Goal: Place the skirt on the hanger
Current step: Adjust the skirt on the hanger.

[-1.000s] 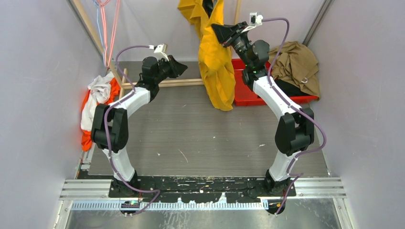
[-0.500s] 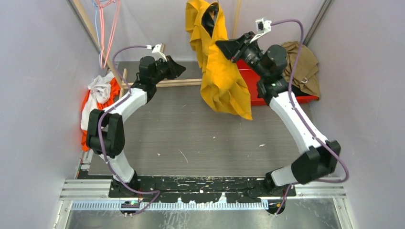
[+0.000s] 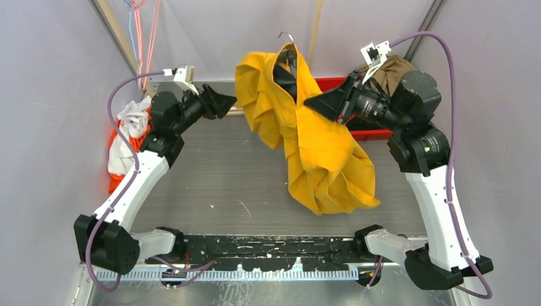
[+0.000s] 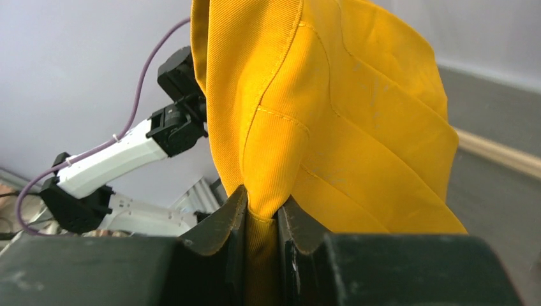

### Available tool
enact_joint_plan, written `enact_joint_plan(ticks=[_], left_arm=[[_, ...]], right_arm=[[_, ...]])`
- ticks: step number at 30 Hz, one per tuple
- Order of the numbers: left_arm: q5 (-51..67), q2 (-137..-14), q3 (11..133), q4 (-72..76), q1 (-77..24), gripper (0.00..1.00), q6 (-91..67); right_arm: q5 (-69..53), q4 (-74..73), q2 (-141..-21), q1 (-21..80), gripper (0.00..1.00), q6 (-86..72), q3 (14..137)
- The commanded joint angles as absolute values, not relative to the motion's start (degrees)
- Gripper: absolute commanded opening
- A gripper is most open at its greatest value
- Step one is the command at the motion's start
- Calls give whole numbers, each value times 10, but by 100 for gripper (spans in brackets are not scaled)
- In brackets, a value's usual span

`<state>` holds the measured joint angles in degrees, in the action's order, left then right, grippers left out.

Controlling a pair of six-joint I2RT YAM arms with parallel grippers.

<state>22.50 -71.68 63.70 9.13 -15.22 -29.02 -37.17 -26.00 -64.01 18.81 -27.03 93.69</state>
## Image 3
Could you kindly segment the orange hanger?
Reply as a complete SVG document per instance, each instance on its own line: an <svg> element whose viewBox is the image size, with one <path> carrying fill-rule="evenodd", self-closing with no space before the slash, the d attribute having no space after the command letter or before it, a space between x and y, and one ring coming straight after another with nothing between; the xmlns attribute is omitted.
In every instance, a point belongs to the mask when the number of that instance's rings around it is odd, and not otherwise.
<svg viewBox="0 0 541 306"><path fill-rule="evenodd" d="M294 78L297 78L297 47L291 34L286 31L281 31L277 37L287 36L290 43L287 44L278 56L278 62L282 63L284 69L287 70Z"/></svg>

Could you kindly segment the yellow pleated skirt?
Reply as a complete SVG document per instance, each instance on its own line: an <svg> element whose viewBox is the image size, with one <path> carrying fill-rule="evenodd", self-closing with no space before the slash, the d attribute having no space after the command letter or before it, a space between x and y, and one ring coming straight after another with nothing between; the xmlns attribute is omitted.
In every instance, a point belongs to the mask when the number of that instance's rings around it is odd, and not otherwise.
<svg viewBox="0 0 541 306"><path fill-rule="evenodd" d="M297 78L278 56L246 54L235 69L235 96L250 130L283 148L289 193L316 215L377 207L373 162L347 127L304 106L321 90L302 54L297 50Z"/></svg>

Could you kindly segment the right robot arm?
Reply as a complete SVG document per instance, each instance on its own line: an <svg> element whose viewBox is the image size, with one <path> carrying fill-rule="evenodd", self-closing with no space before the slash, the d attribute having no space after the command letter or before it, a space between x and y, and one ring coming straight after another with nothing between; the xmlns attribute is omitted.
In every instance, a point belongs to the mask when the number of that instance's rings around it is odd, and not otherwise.
<svg viewBox="0 0 541 306"><path fill-rule="evenodd" d="M352 249L364 262L387 258L406 270L423 290L462 289L464 279L491 272L490 258L475 248L461 213L450 169L450 144L432 118L441 102L436 80L420 71L405 73L392 94L361 73L350 73L335 89L305 100L326 119L358 117L391 131L387 144L413 189L427 242L395 235L377 224L356 231Z"/></svg>

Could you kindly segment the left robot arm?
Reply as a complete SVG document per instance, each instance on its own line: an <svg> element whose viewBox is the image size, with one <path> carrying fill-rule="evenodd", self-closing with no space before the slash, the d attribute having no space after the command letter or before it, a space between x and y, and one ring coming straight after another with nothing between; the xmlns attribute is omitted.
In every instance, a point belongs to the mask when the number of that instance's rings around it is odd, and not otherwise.
<svg viewBox="0 0 541 306"><path fill-rule="evenodd" d="M163 91L151 99L151 130L136 154L137 161L102 206L74 222L80 259L87 266L126 275L138 262L152 257L171 263L184 259L183 232L161 226L132 233L131 228L150 191L178 158L184 146L182 134L201 118L223 118L236 101L208 84L198 93L184 91L181 98Z"/></svg>

